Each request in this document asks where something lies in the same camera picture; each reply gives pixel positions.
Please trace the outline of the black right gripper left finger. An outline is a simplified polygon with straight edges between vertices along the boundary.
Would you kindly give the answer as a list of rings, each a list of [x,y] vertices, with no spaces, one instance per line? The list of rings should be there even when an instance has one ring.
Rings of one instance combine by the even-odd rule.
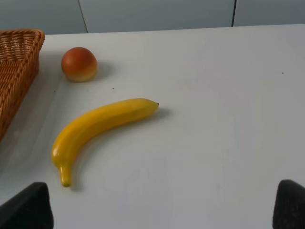
[[[34,182],[0,206],[2,229],[52,229],[48,186]]]

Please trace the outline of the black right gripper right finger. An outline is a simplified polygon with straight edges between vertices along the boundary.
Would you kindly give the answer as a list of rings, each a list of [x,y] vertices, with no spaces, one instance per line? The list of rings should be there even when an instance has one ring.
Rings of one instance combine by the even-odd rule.
[[[277,188],[272,227],[303,229],[305,227],[305,188],[289,179]]]

